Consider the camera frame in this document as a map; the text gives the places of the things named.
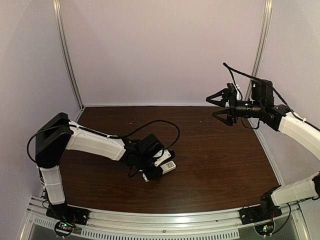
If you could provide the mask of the white remote control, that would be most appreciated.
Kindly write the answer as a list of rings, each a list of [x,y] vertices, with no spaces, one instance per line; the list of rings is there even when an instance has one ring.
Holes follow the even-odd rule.
[[[165,175],[165,174],[167,174],[167,173],[169,173],[169,172],[171,172],[171,171],[176,169],[176,164],[174,163],[173,160],[171,160],[171,161],[169,161],[167,163],[164,163],[164,164],[162,164],[160,166],[163,169],[163,174],[162,175]],[[142,177],[143,177],[145,182],[149,182],[151,180],[154,180],[154,179],[146,179],[143,175],[142,175]]]

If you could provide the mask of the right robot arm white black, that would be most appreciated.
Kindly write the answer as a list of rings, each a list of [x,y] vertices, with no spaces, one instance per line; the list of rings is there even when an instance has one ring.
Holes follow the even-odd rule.
[[[238,100],[237,89],[233,83],[221,91],[210,95],[206,101],[222,108],[212,116],[232,126],[238,118],[258,119],[276,132],[280,132],[298,142],[316,158],[320,157],[320,131],[295,113],[287,103],[274,104],[276,90],[273,83],[264,79],[251,80],[251,100]],[[276,209],[291,202],[317,199],[320,196],[320,175],[270,190],[261,197],[260,206],[256,210],[259,220],[268,220]]]

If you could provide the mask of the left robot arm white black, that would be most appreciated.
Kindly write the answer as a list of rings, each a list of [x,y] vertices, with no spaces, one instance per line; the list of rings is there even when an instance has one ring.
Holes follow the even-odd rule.
[[[35,156],[31,160],[40,171],[48,201],[53,206],[51,211],[61,222],[72,218],[71,209],[66,207],[60,173],[60,160],[66,150],[106,157],[136,168],[146,181],[161,176],[166,171],[162,164],[172,156],[154,134],[142,140],[129,140],[81,126],[63,112],[30,139],[35,141]]]

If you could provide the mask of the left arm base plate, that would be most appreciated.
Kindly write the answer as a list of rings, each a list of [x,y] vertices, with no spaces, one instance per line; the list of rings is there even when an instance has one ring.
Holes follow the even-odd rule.
[[[66,203],[62,203],[50,204],[45,215],[70,224],[85,226],[88,221],[89,213],[90,211],[88,209],[69,206]]]

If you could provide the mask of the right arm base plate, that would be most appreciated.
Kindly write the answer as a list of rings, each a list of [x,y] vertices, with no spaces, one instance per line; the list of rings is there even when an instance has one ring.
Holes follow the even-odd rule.
[[[271,220],[274,217],[282,215],[282,211],[278,207],[265,210],[261,205],[252,207],[245,206],[241,208],[238,213],[243,225]]]

